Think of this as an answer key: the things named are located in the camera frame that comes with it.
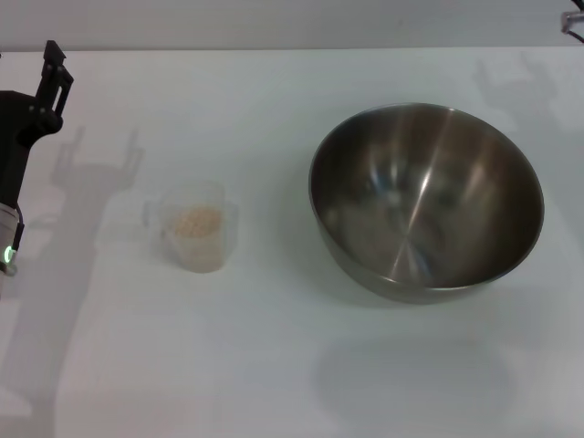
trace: green light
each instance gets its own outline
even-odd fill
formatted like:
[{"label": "green light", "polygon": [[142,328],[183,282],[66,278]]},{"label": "green light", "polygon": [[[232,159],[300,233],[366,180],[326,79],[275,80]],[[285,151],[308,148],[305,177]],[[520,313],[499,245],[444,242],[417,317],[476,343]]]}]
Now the green light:
[{"label": "green light", "polygon": [[4,263],[6,263],[7,265],[10,263],[10,260],[12,259],[12,246],[7,246],[6,249],[4,250]]}]

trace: white table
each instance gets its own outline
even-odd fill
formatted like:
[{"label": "white table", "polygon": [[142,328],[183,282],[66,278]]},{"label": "white table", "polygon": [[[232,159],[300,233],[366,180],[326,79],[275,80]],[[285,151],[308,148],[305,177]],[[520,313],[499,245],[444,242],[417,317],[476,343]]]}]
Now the white table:
[{"label": "white table", "polygon": [[[0,89],[34,93],[41,65],[5,54]],[[580,48],[78,52],[67,67],[65,127],[31,153],[0,301],[0,436],[584,436]],[[488,121],[540,177],[540,241],[482,294],[388,306],[318,236],[319,142],[401,101]],[[141,225],[145,202],[192,178],[238,207],[209,275]]]}]

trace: white wall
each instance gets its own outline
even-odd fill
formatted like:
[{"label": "white wall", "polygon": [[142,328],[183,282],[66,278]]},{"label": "white wall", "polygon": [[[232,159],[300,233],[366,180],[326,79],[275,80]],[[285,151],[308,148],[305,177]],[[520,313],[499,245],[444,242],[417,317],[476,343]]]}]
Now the white wall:
[{"label": "white wall", "polygon": [[569,0],[0,0],[3,50],[555,46]]}]

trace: bowl rim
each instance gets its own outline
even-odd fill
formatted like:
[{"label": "bowl rim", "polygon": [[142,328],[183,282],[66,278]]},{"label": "bowl rim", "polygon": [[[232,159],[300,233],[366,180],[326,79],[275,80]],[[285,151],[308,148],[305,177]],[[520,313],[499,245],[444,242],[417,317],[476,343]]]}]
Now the bowl rim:
[{"label": "bowl rim", "polygon": [[[483,125],[485,125],[486,127],[490,128],[491,130],[493,130],[497,135],[501,136],[502,139],[504,139],[505,141],[507,141],[510,145],[512,145],[516,151],[519,153],[520,158],[523,160],[523,162],[527,165],[527,169],[529,172],[531,172],[534,181],[536,183],[537,186],[537,194],[539,195],[539,201],[540,201],[540,205],[541,205],[541,212],[539,215],[539,224],[537,227],[537,231],[535,233],[535,236],[533,238],[533,241],[531,243],[531,245],[526,249],[525,253],[519,257],[517,259],[517,261],[511,265],[507,270],[497,274],[496,276],[492,276],[486,280],[483,281],[479,281],[478,283],[473,283],[473,284],[469,284],[469,285],[462,285],[462,286],[455,286],[455,287],[428,287],[428,286],[420,286],[420,285],[414,285],[411,283],[404,283],[401,281],[397,281],[394,280],[393,278],[390,278],[388,276],[384,276],[382,274],[379,274],[373,270],[371,270],[370,268],[368,268],[367,266],[363,265],[359,260],[356,260],[355,257],[350,254],[348,251],[346,251],[342,245],[339,244],[339,242],[337,242],[337,239],[335,239],[331,233],[329,232],[329,230],[327,229],[327,227],[323,224],[323,222],[320,219],[320,215],[317,212],[317,208],[314,205],[314,199],[312,196],[312,176],[313,176],[313,171],[314,171],[314,166],[315,166],[315,162],[317,160],[317,158],[319,157],[320,153],[322,152],[322,149],[325,145],[325,143],[327,143],[327,141],[329,140],[329,138],[339,130],[339,128],[341,128],[342,126],[346,125],[347,123],[351,122],[352,120],[356,119],[357,117],[363,116],[365,114],[369,114],[372,112],[378,112],[381,110],[388,110],[388,109],[392,109],[392,108],[399,108],[399,107],[429,107],[429,108],[435,108],[438,110],[450,110],[459,114],[463,114],[465,117],[469,117],[473,120],[478,121],[479,123],[482,123]],[[314,156],[312,157],[312,160],[310,162],[310,170],[308,172],[308,196],[310,198],[310,207],[312,208],[312,213],[315,215],[315,217],[317,218],[317,222],[318,222],[318,226],[320,227],[321,231],[324,231],[325,233],[327,233],[328,237],[335,243],[336,246],[339,247],[339,249],[341,251],[343,251],[343,253],[345,253],[345,255],[349,258],[349,260],[354,263],[356,266],[358,266],[360,269],[364,270],[367,274],[371,274],[383,281],[386,281],[388,283],[390,283],[392,286],[395,287],[402,287],[402,288],[416,288],[416,289],[424,289],[424,290],[429,290],[429,291],[436,291],[436,292],[440,292],[440,291],[456,291],[456,290],[463,290],[463,289],[467,289],[469,287],[478,287],[478,286],[482,286],[482,285],[487,285],[489,283],[492,283],[496,280],[498,280],[499,278],[506,276],[507,274],[509,274],[511,271],[515,270],[519,265],[521,265],[526,258],[531,254],[531,252],[533,251],[533,249],[535,248],[537,242],[539,241],[539,237],[541,236],[541,232],[543,229],[543,224],[544,224],[544,220],[545,220],[545,215],[546,215],[546,206],[545,206],[545,198],[544,198],[544,194],[543,191],[541,189],[541,183],[539,182],[539,178],[537,178],[537,173],[535,171],[535,169],[533,168],[533,166],[531,165],[531,162],[529,162],[529,160],[527,159],[527,156],[523,153],[523,151],[521,151],[521,148],[519,148],[511,139],[509,139],[503,132],[501,132],[500,130],[498,130],[497,128],[495,128],[493,125],[491,125],[490,123],[479,119],[478,117],[469,114],[468,112],[465,111],[461,111],[459,109],[455,109],[452,107],[446,107],[444,105],[437,105],[437,104],[433,104],[433,103],[421,103],[421,102],[402,102],[402,103],[391,103],[391,104],[387,104],[387,105],[380,105],[378,107],[373,107],[373,108],[369,108],[369,109],[365,109],[363,111],[358,112],[357,114],[354,114],[350,117],[348,117],[347,119],[345,119],[344,121],[342,121],[341,123],[339,123],[337,126],[335,126],[327,135],[326,137],[320,142],[319,146],[317,147],[317,150],[314,153]]]}]

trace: metal mixing bowl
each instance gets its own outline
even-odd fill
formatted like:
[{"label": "metal mixing bowl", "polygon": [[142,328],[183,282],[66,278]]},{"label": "metal mixing bowl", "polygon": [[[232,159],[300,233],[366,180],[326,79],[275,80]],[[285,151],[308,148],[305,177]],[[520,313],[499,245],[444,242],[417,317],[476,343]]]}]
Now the metal mixing bowl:
[{"label": "metal mixing bowl", "polygon": [[501,132],[419,103],[371,109],[322,142],[310,201],[339,265],[384,297],[433,303],[504,276],[544,218],[537,176]]}]

